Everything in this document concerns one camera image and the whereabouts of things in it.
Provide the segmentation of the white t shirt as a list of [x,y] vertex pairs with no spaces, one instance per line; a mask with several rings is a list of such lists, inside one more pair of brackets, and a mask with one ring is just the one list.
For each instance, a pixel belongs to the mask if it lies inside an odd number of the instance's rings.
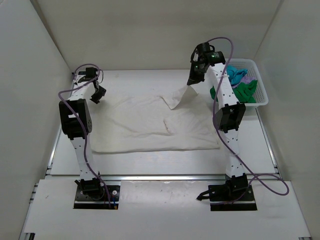
[[191,86],[172,93],[109,93],[90,104],[91,149],[99,154],[219,148],[212,112]]

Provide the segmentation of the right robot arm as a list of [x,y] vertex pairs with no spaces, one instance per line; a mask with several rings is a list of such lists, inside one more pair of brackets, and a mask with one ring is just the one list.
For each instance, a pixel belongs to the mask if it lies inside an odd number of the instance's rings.
[[237,154],[239,127],[246,106],[234,94],[227,75],[227,61],[222,52],[216,51],[208,42],[200,43],[192,52],[190,63],[187,85],[210,80],[215,89],[212,123],[226,148],[227,160],[225,183],[200,193],[196,199],[202,201],[218,196],[224,201],[236,200],[248,187],[247,175]]

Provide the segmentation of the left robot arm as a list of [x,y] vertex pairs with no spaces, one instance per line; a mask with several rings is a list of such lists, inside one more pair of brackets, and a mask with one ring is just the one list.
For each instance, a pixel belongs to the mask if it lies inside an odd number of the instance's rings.
[[110,192],[100,173],[94,169],[90,146],[93,124],[83,93],[93,84],[94,93],[90,100],[98,104],[105,96],[107,90],[99,84],[100,72],[100,68],[93,63],[82,64],[72,74],[75,87],[58,92],[61,128],[75,150],[80,169],[80,179],[75,183],[84,195],[95,201],[109,200]]

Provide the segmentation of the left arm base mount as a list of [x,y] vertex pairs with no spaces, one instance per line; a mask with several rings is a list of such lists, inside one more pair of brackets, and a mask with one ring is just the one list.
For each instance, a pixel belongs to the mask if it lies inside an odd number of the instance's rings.
[[77,189],[75,192],[73,208],[82,210],[118,210],[121,193],[120,185],[107,185],[108,193],[102,182],[93,178],[85,181],[75,180]]

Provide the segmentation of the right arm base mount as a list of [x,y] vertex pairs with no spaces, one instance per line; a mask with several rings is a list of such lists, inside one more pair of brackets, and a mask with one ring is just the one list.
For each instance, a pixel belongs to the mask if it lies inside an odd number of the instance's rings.
[[211,212],[247,212],[257,211],[253,188],[249,183],[226,180],[224,184],[208,185],[196,200],[209,200]]

